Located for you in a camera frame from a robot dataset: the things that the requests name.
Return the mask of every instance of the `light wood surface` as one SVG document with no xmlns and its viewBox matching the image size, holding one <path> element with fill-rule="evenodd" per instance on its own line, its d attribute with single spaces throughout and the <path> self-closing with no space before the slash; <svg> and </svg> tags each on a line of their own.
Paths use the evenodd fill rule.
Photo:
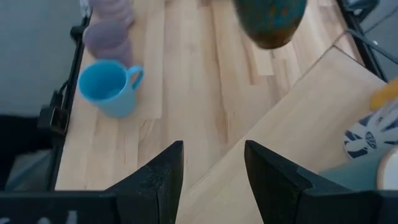
<svg viewBox="0 0 398 224">
<path fill-rule="evenodd" d="M 106 189 L 184 140 L 184 195 L 345 29 L 333 0 L 308 0 L 291 43 L 261 51 L 240 29 L 230 0 L 135 0 L 132 6 L 134 62 L 146 71 L 137 110 L 107 118 L 77 89 L 56 189 Z M 92 62 L 85 51 L 82 69 Z"/>
<path fill-rule="evenodd" d="M 348 161 L 342 136 L 385 83 L 332 48 L 180 200 L 177 223 L 262 223 L 244 165 L 255 140 L 314 172 Z"/>
</svg>

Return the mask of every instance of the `lavender cup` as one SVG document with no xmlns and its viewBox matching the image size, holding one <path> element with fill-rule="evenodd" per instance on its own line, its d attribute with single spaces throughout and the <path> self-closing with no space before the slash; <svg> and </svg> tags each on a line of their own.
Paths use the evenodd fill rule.
<svg viewBox="0 0 398 224">
<path fill-rule="evenodd" d="M 134 22 L 129 0 L 90 0 L 100 19 L 117 19 L 128 27 Z"/>
<path fill-rule="evenodd" d="M 127 68 L 132 66 L 132 47 L 126 26 L 121 21 L 90 24 L 83 33 L 83 43 L 97 59 L 117 60 Z"/>
</svg>

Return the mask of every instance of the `mug handle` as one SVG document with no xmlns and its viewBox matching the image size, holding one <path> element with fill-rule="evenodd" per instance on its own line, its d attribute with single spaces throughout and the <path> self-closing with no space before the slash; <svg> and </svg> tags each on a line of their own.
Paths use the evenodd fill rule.
<svg viewBox="0 0 398 224">
<path fill-rule="evenodd" d="M 137 65 L 137 66 L 133 66 L 133 67 L 129 68 L 129 70 L 127 71 L 127 77 L 129 80 L 137 72 L 139 72 L 138 77 L 136 78 L 134 83 L 131 85 L 133 90 L 136 90 L 138 88 L 138 86 L 141 84 L 142 78 L 144 77 L 144 69 L 141 66 Z"/>
</svg>

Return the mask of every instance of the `blue and white pattern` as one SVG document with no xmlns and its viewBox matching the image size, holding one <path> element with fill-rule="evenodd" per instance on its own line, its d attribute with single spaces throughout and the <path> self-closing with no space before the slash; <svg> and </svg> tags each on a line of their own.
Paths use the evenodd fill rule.
<svg viewBox="0 0 398 224">
<path fill-rule="evenodd" d="M 355 123 L 344 135 L 344 149 L 350 159 L 398 144 L 398 100 L 387 103 Z"/>
</svg>

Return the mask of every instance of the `yellow object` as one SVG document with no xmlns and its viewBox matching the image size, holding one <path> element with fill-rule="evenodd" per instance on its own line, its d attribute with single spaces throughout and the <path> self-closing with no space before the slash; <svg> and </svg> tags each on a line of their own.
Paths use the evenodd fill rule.
<svg viewBox="0 0 398 224">
<path fill-rule="evenodd" d="M 371 110 L 376 111 L 386 102 L 398 97 L 398 77 L 389 82 L 381 90 L 374 92 L 371 98 Z"/>
</svg>

